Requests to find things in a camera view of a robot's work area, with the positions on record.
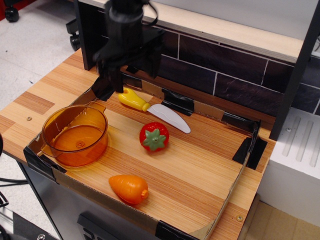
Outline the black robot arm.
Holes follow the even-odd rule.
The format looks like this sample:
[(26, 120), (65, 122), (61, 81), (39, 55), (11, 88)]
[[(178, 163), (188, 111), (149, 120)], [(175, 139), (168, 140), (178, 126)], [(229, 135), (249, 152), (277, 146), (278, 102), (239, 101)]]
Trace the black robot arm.
[(101, 79), (123, 93), (120, 69), (136, 61), (152, 78), (158, 75), (165, 31), (155, 27), (157, 19), (144, 24), (143, 7), (148, 0), (109, 0), (105, 3), (108, 41), (93, 59)]

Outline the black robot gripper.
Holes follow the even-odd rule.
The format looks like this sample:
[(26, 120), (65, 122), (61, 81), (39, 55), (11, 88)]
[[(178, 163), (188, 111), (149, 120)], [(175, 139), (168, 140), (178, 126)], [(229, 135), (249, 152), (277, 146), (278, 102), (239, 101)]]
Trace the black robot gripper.
[(158, 75), (165, 30), (154, 27), (158, 19), (143, 23), (142, 4), (106, 4), (108, 41), (93, 56), (99, 78), (123, 93), (121, 67), (138, 64), (153, 79)]

